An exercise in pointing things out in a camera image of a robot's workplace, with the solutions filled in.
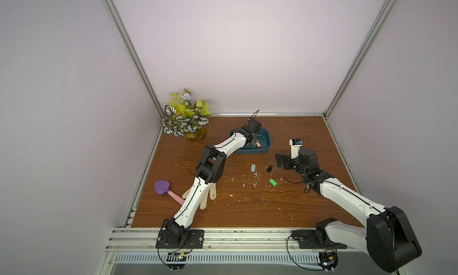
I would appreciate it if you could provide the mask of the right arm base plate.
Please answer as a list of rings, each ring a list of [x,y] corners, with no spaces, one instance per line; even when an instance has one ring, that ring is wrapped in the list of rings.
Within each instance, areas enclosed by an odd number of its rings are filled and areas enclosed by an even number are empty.
[[[348,246],[329,240],[317,230],[293,230],[292,238],[298,242],[300,249],[347,249]]]

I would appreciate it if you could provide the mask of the mint tag key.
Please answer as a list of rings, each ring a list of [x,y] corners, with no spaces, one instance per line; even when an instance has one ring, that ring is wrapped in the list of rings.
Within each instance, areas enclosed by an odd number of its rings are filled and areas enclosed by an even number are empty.
[[[250,170],[251,170],[252,174],[253,174],[256,178],[258,178],[258,173],[256,172],[256,165],[255,165],[255,164],[252,164],[252,165],[251,165]]]

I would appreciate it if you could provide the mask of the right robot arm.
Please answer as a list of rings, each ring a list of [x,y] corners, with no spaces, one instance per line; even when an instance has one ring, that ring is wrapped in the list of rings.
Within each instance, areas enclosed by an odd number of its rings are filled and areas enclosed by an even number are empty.
[[[355,227],[334,218],[323,220],[316,224],[318,245],[346,245],[364,252],[388,273],[422,255],[420,243],[402,209],[385,207],[351,190],[321,169],[312,149],[294,147],[290,155],[276,154],[275,158],[279,168],[296,171],[307,190],[335,202],[361,224]]]

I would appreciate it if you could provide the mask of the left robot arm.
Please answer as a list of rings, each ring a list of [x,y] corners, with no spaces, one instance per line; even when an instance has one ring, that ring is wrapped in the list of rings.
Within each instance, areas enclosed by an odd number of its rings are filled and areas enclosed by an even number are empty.
[[[228,139],[215,146],[207,145],[203,149],[196,165],[190,194],[178,212],[170,220],[164,221],[158,236],[161,242],[169,241],[178,246],[185,243],[200,203],[221,178],[227,158],[235,151],[252,144],[261,127],[262,124],[252,116],[244,126],[234,129]]]

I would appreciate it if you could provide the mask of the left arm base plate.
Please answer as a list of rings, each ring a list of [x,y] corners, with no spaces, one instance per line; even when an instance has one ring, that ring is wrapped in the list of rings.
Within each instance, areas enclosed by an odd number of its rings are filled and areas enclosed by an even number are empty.
[[[202,249],[205,231],[199,229],[179,230],[173,232],[170,230],[160,230],[156,249]]]

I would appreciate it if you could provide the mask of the teal plastic storage box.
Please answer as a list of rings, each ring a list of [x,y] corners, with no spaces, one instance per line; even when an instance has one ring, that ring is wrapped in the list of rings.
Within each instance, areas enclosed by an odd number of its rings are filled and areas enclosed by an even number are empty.
[[[261,128],[251,144],[237,149],[234,153],[238,155],[252,155],[267,153],[272,145],[271,136],[267,129]]]

